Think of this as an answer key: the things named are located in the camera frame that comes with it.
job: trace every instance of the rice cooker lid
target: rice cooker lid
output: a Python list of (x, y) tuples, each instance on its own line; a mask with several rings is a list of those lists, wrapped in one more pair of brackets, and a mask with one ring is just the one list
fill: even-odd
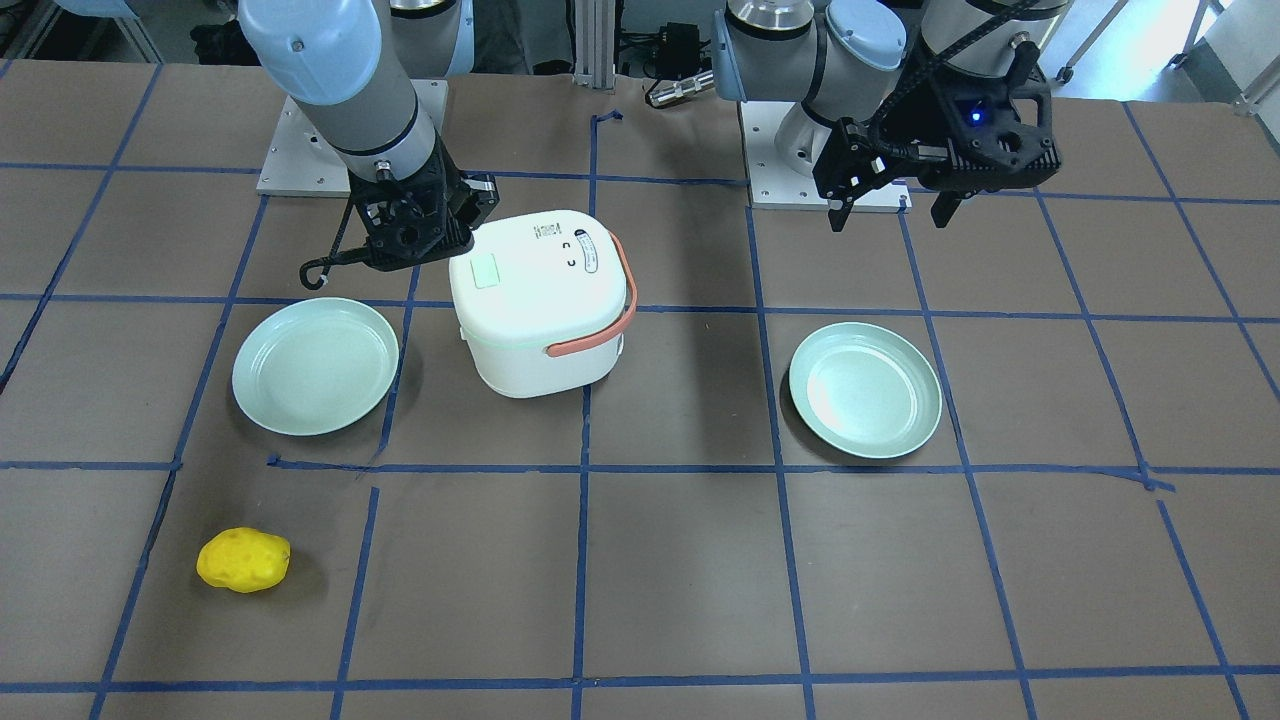
[(471, 340), (548, 346), (607, 327), (626, 304), (626, 275), (609, 231), (576, 210), (485, 223), (449, 260), (458, 322)]

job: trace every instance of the control panel label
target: control panel label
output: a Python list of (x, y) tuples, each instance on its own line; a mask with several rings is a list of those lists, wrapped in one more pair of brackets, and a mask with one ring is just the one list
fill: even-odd
[(591, 240), (591, 236), (586, 231), (575, 231), (573, 236), (582, 247), (582, 269), (588, 273), (594, 273), (600, 268), (600, 256), (595, 251), (595, 241)]

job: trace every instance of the plate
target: plate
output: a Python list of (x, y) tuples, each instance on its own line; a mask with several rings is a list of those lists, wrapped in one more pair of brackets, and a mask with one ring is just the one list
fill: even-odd
[(319, 436), (364, 418), (392, 387), (399, 343), (387, 318), (355, 300), (316, 297), (279, 310), (244, 340), (232, 392), (259, 425)]
[(805, 424), (860, 457), (906, 455), (942, 419), (942, 387), (924, 355), (867, 323), (818, 329), (791, 357), (791, 397)]

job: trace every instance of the white mounting plate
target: white mounting plate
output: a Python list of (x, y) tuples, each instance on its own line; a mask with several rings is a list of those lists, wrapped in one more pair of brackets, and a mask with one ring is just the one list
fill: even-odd
[[(439, 132), (444, 122), (449, 83), (443, 79), (415, 79), (413, 88)], [(289, 197), (347, 197), (351, 193), (347, 165), (320, 137), (292, 97), (284, 99), (280, 120), (262, 161), (262, 173), (257, 177), (257, 193)]]
[[(742, 147), (746, 174), (751, 179), (751, 206), (767, 210), (826, 210), (827, 200), (818, 195), (813, 178), (792, 170), (778, 155), (773, 136), (794, 102), (740, 102)], [(854, 202), (855, 213), (897, 213), (906, 202), (911, 210), (911, 193), (906, 184), (895, 182), (873, 190)]]

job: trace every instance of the yellow sponge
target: yellow sponge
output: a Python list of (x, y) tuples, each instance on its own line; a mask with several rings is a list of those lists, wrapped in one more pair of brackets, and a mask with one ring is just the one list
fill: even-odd
[(255, 530), (232, 528), (205, 543), (196, 573), (215, 588), (255, 592), (275, 587), (289, 569), (289, 541)]

